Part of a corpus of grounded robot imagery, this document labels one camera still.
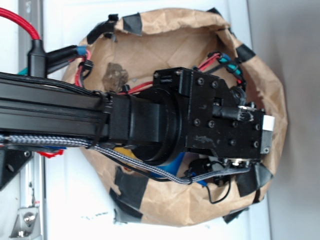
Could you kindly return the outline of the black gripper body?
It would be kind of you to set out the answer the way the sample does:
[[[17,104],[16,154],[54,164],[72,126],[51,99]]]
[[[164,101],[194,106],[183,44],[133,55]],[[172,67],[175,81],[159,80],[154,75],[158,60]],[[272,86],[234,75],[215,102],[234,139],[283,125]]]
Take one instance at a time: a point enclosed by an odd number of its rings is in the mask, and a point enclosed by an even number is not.
[[[163,142],[174,155],[260,161],[264,113],[240,106],[222,78],[176,67],[157,70],[152,93],[161,104]]]

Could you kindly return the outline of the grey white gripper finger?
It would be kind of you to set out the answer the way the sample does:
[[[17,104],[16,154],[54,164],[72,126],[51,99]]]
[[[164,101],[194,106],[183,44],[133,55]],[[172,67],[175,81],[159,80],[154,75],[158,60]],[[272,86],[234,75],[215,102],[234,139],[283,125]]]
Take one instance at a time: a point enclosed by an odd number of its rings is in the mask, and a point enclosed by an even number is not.
[[[262,121],[262,134],[260,145],[261,154],[268,154],[271,150],[274,126],[275,118],[270,115],[264,115]]]

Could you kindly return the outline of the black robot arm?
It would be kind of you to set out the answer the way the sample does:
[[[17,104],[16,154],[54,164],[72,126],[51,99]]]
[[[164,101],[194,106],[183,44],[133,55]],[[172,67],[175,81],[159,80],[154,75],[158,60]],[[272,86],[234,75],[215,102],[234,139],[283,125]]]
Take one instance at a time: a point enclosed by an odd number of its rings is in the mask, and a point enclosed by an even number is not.
[[[151,166],[182,152],[259,161],[270,152],[275,119],[246,106],[242,90],[214,75],[177,67],[154,73],[138,94],[100,93],[39,77],[0,75],[3,144],[13,134],[59,136],[88,147],[129,147]]]

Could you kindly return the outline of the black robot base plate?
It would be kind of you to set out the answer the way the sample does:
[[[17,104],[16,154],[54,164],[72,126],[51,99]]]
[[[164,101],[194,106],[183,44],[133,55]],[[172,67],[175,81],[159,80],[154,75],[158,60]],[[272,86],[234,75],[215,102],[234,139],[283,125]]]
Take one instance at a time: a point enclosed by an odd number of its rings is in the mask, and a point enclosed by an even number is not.
[[[14,179],[14,177],[25,167],[32,159],[31,151],[16,150],[16,149],[1,149],[0,150],[0,190]]]

